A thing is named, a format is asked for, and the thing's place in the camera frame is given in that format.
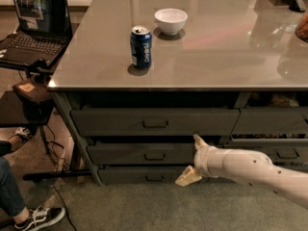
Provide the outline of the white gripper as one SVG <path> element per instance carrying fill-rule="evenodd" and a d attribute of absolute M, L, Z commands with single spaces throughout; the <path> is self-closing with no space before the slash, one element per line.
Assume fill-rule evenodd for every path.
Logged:
<path fill-rule="evenodd" d="M 178 186 L 186 187 L 204 177 L 236 178 L 235 150 L 220 149 L 209 146 L 197 134 L 193 135 L 196 153 L 193 159 L 194 167 L 187 166 L 175 180 Z"/>

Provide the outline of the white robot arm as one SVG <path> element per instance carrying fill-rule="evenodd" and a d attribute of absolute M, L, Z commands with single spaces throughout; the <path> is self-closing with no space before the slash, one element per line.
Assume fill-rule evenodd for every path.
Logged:
<path fill-rule="evenodd" d="M 276 193 L 308 209 L 308 174 L 276 166 L 263 152 L 245 149 L 221 149 L 211 146 L 197 134 L 193 166 L 187 166 L 175 180 L 188 186 L 203 177 L 225 178 L 238 184 Z"/>

